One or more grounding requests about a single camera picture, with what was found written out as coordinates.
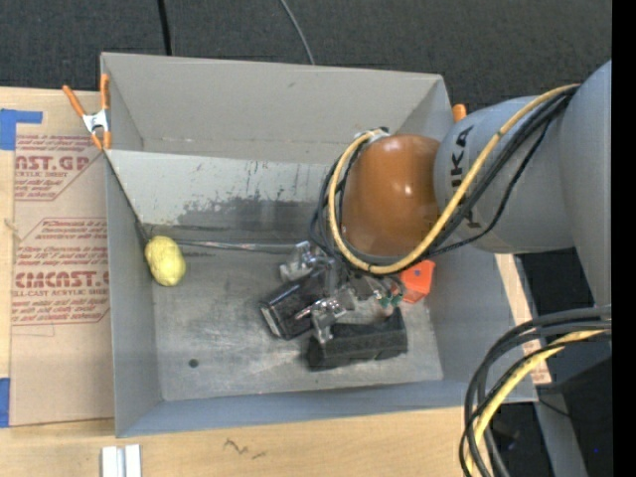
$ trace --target black cable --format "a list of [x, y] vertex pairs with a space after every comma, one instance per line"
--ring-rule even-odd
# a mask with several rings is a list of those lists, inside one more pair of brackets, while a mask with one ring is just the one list
[[493, 387], [493, 389], [491, 389], [488, 392], [488, 394], [484, 396], [484, 400], [482, 400], [479, 403], [479, 405], [475, 408], [475, 410], [469, 416], [468, 421], [466, 422], [466, 429], [464, 430], [460, 439], [459, 458], [460, 458], [462, 470], [464, 471], [465, 475], [471, 475], [468, 470], [468, 466], [466, 464], [466, 460], [464, 457], [464, 445], [466, 441], [468, 441], [469, 450], [473, 458], [473, 462], [475, 463], [475, 466], [477, 466], [482, 476], [492, 477], [483, 461], [483, 458], [481, 457], [481, 454], [479, 453], [479, 447], [477, 446], [477, 443], [474, 437], [475, 433], [473, 429], [473, 423], [477, 419], [477, 417], [483, 413], [484, 409], [492, 401], [494, 396], [501, 390], [501, 388], [504, 386], [504, 384], [507, 382], [510, 376], [516, 373], [520, 367], [522, 367], [528, 360], [532, 359], [536, 355], [551, 351], [555, 348], [564, 348], [566, 346], [570, 346], [570, 345], [581, 343], [581, 342], [582, 341], [567, 341], [567, 342], [547, 345], [523, 357], [522, 359], [518, 360], [511, 368], [509, 368], [506, 371], [506, 373], [499, 379], [495, 387]]
[[[512, 155], [519, 149], [519, 147], [526, 141], [527, 138], [532, 136], [532, 134], [543, 123], [545, 123], [546, 121], [552, 120], [559, 112], [561, 112], [567, 106], [567, 104], [569, 103], [569, 100], [572, 98], [572, 96], [576, 92], [576, 89], [577, 87], [573, 87], [569, 90], [566, 90], [556, 95], [553, 99], [546, 101], [537, 110], [535, 110], [534, 112], [530, 114], [530, 116], [523, 122], [520, 128], [514, 133], [511, 139], [506, 143], [503, 150], [501, 151], [500, 154], [498, 154], [495, 162], [489, 167], [486, 174], [473, 187], [473, 190], [470, 196], [466, 197], [466, 199], [462, 202], [459, 210], [455, 213], [452, 219], [446, 224], [445, 228], [440, 232], [440, 234], [435, 238], [431, 246], [428, 248], [428, 251], [422, 254], [420, 259], [425, 259], [435, 254], [440, 254], [440, 252], [437, 252], [436, 249], [444, 241], [446, 241], [448, 237], [450, 237], [450, 235], [462, 223], [464, 218], [477, 204], [482, 194], [490, 186], [490, 184], [492, 183], [496, 175], [501, 171], [501, 169], [512, 157]], [[451, 250], [451, 247], [444, 248], [444, 252], [447, 252], [449, 250]]]
[[170, 41], [170, 27], [168, 26], [168, 14], [166, 12], [165, 0], [157, 0], [157, 7], [159, 8], [159, 19], [161, 20], [163, 45], [166, 50], [166, 55], [168, 57], [172, 57], [172, 43]]
[[[574, 332], [574, 331], [580, 331], [580, 330], [611, 330], [611, 323], [610, 322], [591, 322], [591, 321], [587, 321], [587, 322], [576, 322], [574, 324], [565, 324], [565, 325], [559, 325], [559, 326], [552, 326], [552, 327], [548, 327], [545, 329], [542, 329], [541, 331], [537, 332], [537, 333], [533, 333], [533, 334], [524, 334], [521, 336], [518, 336], [518, 340], [509, 343], [509, 345], [506, 345], [507, 348], [502, 348], [501, 349], [501, 355], [504, 355], [506, 352], [512, 350], [512, 348], [516, 347], [516, 346], [520, 346], [523, 345], [524, 343], [527, 343], [529, 341], [533, 341], [536, 339], [540, 339], [540, 338], [546, 338], [549, 336], [554, 336], [554, 335], [563, 335], [563, 334], [567, 334], [569, 332]], [[482, 373], [479, 374], [479, 379], [476, 383], [476, 389], [477, 389], [477, 403], [481, 403], [484, 400], [485, 394], [486, 394], [486, 381], [488, 378], [488, 369], [484, 370]], [[467, 403], [464, 405], [464, 412], [466, 414], [466, 411], [470, 411], [470, 406], [466, 407], [466, 405], [470, 405], [472, 403], [472, 398], [474, 397], [474, 392], [472, 396], [469, 396], [467, 394]], [[500, 473], [501, 477], [510, 477], [508, 470], [506, 469], [506, 465], [503, 462], [503, 459], [501, 458], [501, 454], [499, 452], [499, 448], [497, 447], [497, 443], [495, 441], [495, 438], [492, 434], [492, 431], [490, 430], [490, 428], [487, 428], [484, 431], [484, 437], [486, 440], [486, 446], [488, 447], [488, 450], [491, 454], [491, 458], [492, 458], [492, 462], [494, 467], [497, 469], [497, 471]]]
[[[601, 322], [590, 321], [590, 319], [597, 319], [599, 317], [601, 318]], [[479, 402], [481, 403], [483, 401], [488, 370], [492, 364], [506, 352], [516, 346], [524, 344], [525, 342], [542, 337], [545, 338], [549, 335], [563, 334], [574, 330], [590, 330], [592, 328], [609, 329], [611, 327], [611, 322], [604, 320], [608, 317], [611, 318], [611, 306], [604, 306], [601, 308], [578, 308], [552, 315], [545, 315], [523, 323], [508, 331], [493, 345], [482, 361], [482, 364], [475, 372], [466, 393], [464, 417], [468, 419], [471, 416], [470, 410], [472, 408], [476, 391], [479, 395]], [[526, 331], [533, 329], [535, 332], [524, 334]], [[499, 451], [491, 434], [492, 433], [490, 433], [488, 429], [485, 431], [486, 442], [493, 454], [493, 463], [496, 465], [498, 470], [500, 470], [500, 473], [506, 476], [508, 474], [505, 469], [505, 465], [501, 460]]]
[[513, 192], [513, 189], [517, 185], [517, 182], [519, 182], [519, 179], [521, 179], [523, 173], [526, 171], [526, 167], [530, 164], [530, 160], [535, 155], [535, 152], [537, 152], [537, 149], [539, 148], [539, 145], [541, 145], [541, 143], [544, 141], [544, 138], [546, 137], [546, 133], [548, 132], [548, 129], [549, 129], [551, 123], [552, 123], [551, 120], [546, 122], [546, 126], [544, 127], [544, 130], [543, 130], [541, 136], [533, 144], [532, 148], [529, 150], [528, 154], [526, 155], [526, 157], [522, 161], [521, 165], [517, 169], [517, 172], [515, 173], [515, 175], [511, 179], [510, 183], [508, 184], [508, 186], [506, 188], [506, 191], [504, 192], [504, 195], [503, 195], [503, 197], [501, 199], [501, 202], [499, 204], [497, 212], [495, 213], [495, 216], [493, 217], [493, 219], [490, 222], [490, 224], [481, 233], [479, 233], [479, 234], [477, 234], [477, 235], [475, 235], [473, 237], [466, 238], [466, 239], [464, 239], [464, 240], [462, 240], [460, 242], [456, 242], [456, 243], [453, 243], [451, 245], [447, 245], [446, 247], [442, 247], [442, 248], [436, 249], [435, 251], [428, 253], [426, 255], [426, 257], [436, 256], [438, 254], [443, 254], [445, 252], [449, 252], [451, 250], [455, 250], [455, 249], [457, 249], [459, 247], [463, 247], [464, 245], [466, 245], [468, 243], [471, 243], [471, 242], [474, 242], [477, 239], [480, 239], [485, 234], [490, 232], [493, 228], [495, 228], [495, 226], [497, 225], [497, 223], [501, 219], [502, 215], [504, 214], [504, 210], [506, 209], [506, 205], [508, 205], [508, 200], [510, 200], [510, 196], [511, 196], [511, 194]]
[[[514, 132], [514, 134], [511, 136], [511, 138], [506, 142], [502, 151], [494, 159], [493, 163], [486, 170], [482, 178], [475, 184], [470, 196], [466, 197], [466, 199], [462, 202], [462, 204], [458, 208], [455, 215], [450, 219], [450, 221], [446, 224], [444, 229], [431, 243], [431, 246], [428, 248], [428, 250], [425, 251], [423, 254], [421, 254], [416, 261], [423, 260], [428, 257], [433, 257], [435, 255], [442, 254], [443, 252], [449, 252], [450, 250], [454, 250], [458, 247], [466, 245], [472, 241], [475, 241], [476, 239], [481, 238], [483, 235], [485, 235], [486, 233], [488, 233], [495, 227], [495, 225], [498, 223], [501, 216], [503, 215], [503, 212], [512, 194], [514, 186], [517, 184], [517, 182], [521, 178], [523, 172], [525, 171], [526, 167], [528, 166], [530, 162], [530, 159], [537, 151], [539, 144], [545, 138], [547, 130], [548, 130], [548, 125], [555, 118], [555, 116], [559, 114], [567, 106], [567, 104], [569, 103], [569, 100], [575, 93], [576, 89], [577, 87], [573, 87], [569, 90], [566, 90], [556, 95], [555, 97], [546, 101], [541, 106], [539, 106], [535, 111], [529, 114], [529, 116], [519, 126], [519, 129], [517, 129]], [[463, 240], [461, 242], [457, 242], [445, 247], [440, 247], [450, 237], [450, 235], [452, 235], [452, 233], [457, 229], [457, 227], [459, 227], [459, 225], [462, 223], [464, 218], [468, 215], [468, 213], [472, 210], [475, 204], [479, 201], [480, 197], [483, 195], [486, 189], [491, 185], [493, 180], [496, 178], [497, 174], [499, 174], [501, 169], [505, 166], [505, 164], [509, 161], [509, 159], [513, 156], [513, 154], [519, 149], [519, 147], [529, 137], [531, 137], [535, 133], [535, 131], [537, 131], [541, 127], [541, 125], [545, 125], [542, 135], [533, 144], [533, 147], [531, 148], [530, 152], [527, 154], [520, 168], [517, 170], [515, 176], [511, 180], [511, 183], [508, 185], [506, 192], [504, 194], [504, 197], [502, 198], [499, 208], [495, 214], [495, 217], [493, 221], [490, 223], [490, 225], [486, 228], [486, 230], [477, 236], [467, 238], [466, 240]], [[352, 156], [352, 159], [350, 160], [348, 164], [347, 172], [351, 168], [353, 162], [354, 161]], [[328, 174], [327, 179], [325, 179], [326, 185], [328, 185], [332, 175], [333, 175], [333, 170], [330, 172], [330, 174]], [[344, 191], [345, 182], [346, 182], [346, 176], [338, 185], [338, 189], [340, 191]], [[321, 234], [324, 236], [327, 233], [324, 218], [321, 215], [318, 215], [318, 217], [314, 218], [312, 221], [321, 229]], [[348, 248], [351, 252], [353, 253], [356, 252], [356, 250], [354, 248], [351, 248], [349, 245], [348, 245]]]

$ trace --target black object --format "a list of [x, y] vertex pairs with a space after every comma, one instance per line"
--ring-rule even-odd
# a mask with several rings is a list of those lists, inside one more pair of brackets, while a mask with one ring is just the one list
[[324, 345], [315, 336], [309, 340], [307, 361], [312, 371], [390, 359], [408, 350], [406, 327], [398, 307], [382, 323], [336, 323], [331, 327], [331, 334], [333, 337]]
[[163, 45], [166, 49], [166, 55], [172, 57], [172, 44], [170, 41], [170, 28], [168, 27], [168, 15], [166, 13], [166, 2], [164, 0], [157, 0], [157, 7], [159, 8], [159, 19], [161, 20], [161, 32], [163, 34]]
[[311, 329], [311, 316], [301, 311], [325, 296], [324, 268], [317, 268], [308, 275], [287, 282], [258, 302], [269, 329], [276, 336], [289, 340]]

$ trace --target metal bracket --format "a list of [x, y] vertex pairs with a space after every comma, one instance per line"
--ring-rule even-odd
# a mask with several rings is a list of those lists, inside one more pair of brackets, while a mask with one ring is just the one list
[[101, 477], [141, 477], [141, 445], [103, 447], [99, 463]]

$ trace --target clamp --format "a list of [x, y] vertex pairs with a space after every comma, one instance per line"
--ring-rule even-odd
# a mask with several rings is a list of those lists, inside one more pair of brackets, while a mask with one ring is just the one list
[[[108, 124], [110, 117], [110, 93], [108, 91], [108, 86], [110, 84], [110, 79], [107, 74], [102, 74], [99, 80], [99, 93], [101, 95], [101, 110], [94, 114], [86, 114], [83, 107], [81, 106], [80, 100], [77, 98], [73, 90], [70, 86], [65, 84], [62, 87], [62, 91], [67, 95], [69, 101], [71, 102], [71, 106], [76, 111], [78, 116], [83, 120], [86, 129], [90, 132], [90, 139], [92, 139], [92, 143], [99, 149], [103, 150], [109, 149], [111, 144], [111, 135], [110, 135], [110, 126]], [[102, 128], [102, 140], [99, 141], [99, 137], [95, 132], [97, 129]]]

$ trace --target cardboard sheet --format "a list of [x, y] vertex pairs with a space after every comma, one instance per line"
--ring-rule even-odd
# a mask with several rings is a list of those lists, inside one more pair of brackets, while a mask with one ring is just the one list
[[103, 158], [61, 90], [0, 88], [0, 107], [42, 112], [15, 132], [9, 423], [110, 417]]

